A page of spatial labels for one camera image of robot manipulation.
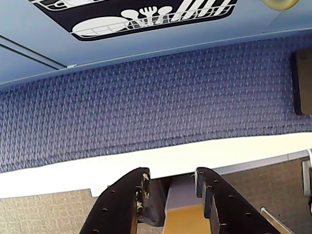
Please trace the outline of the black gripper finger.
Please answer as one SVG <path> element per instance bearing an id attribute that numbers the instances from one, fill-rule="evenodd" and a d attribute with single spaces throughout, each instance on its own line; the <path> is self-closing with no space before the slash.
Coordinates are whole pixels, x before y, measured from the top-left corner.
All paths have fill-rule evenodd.
<path id="1" fill-rule="evenodd" d="M 195 192 L 203 202 L 203 215 L 213 234 L 278 234 L 230 183 L 212 169 L 195 171 Z"/>
<path id="2" fill-rule="evenodd" d="M 81 234 L 136 234 L 138 219 L 150 196 L 150 170 L 134 169 L 103 191 L 83 224 Z"/>

